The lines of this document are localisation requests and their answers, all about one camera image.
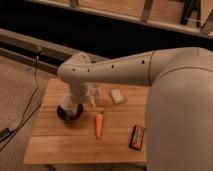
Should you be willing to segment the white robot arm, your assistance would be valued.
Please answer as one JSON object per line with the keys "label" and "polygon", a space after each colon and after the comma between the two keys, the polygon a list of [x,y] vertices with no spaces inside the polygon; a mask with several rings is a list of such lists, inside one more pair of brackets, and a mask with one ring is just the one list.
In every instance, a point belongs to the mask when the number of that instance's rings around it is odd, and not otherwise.
{"label": "white robot arm", "polygon": [[147,86],[147,171],[213,171],[213,52],[200,47],[153,50],[93,63],[76,53],[57,70],[74,103],[91,82]]}

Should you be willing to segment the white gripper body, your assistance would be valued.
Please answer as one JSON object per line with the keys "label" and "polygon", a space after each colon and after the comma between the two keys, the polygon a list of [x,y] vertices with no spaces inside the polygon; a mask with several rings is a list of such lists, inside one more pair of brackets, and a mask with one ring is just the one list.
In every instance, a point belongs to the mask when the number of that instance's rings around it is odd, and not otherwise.
{"label": "white gripper body", "polygon": [[69,85],[71,100],[75,104],[85,104],[90,98],[88,83],[74,83]]}

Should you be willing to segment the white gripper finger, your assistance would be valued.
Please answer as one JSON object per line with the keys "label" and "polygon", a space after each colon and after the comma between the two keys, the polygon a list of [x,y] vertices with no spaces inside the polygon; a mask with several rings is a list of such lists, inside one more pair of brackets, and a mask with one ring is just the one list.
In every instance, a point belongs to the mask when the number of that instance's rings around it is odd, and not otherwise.
{"label": "white gripper finger", "polygon": [[95,104],[95,102],[94,102],[94,99],[89,99],[89,100],[88,100],[88,104],[89,104],[89,106],[92,107],[93,109],[96,108],[96,104]]}
{"label": "white gripper finger", "polygon": [[71,113],[77,113],[77,105],[76,104],[71,104],[70,105],[70,110],[71,110]]}

